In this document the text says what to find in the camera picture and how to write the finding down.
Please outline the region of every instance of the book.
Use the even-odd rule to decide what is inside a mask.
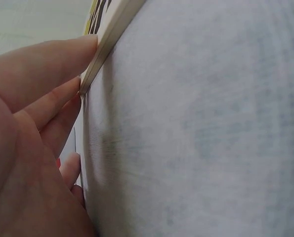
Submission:
[[[105,59],[146,0],[94,0],[84,34],[97,34],[96,54],[81,75],[80,94],[85,94]]]

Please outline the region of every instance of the fabric texture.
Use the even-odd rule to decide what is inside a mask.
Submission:
[[[83,103],[101,236],[294,237],[294,0],[148,0]]]

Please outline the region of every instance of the skin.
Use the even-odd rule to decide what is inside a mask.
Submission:
[[[49,41],[0,56],[0,236],[93,236],[80,156],[59,157],[78,116],[77,77],[96,36]]]

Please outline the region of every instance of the fingernail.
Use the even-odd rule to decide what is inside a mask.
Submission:
[[[60,166],[61,166],[60,158],[58,158],[58,159],[56,160],[56,165],[57,165],[57,168],[60,168]]]
[[[93,42],[97,43],[97,35],[93,35],[93,34],[81,36],[81,37],[79,37],[79,39],[86,40],[86,41],[87,40],[93,41]]]

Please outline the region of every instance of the finger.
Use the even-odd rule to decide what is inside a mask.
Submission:
[[[33,119],[37,129],[41,130],[76,95],[79,87],[80,78],[76,77],[30,104],[24,111]]]
[[[73,187],[71,188],[71,192],[82,205],[82,207],[85,207],[83,189],[79,185],[73,185]]]
[[[0,56],[0,98],[14,113],[82,73],[97,37],[48,41]]]
[[[71,189],[81,171],[80,155],[78,153],[71,153],[59,170],[64,183],[68,189]]]
[[[70,131],[79,114],[81,99],[75,95],[62,110],[41,131],[43,143],[48,146],[54,157],[59,157]]]

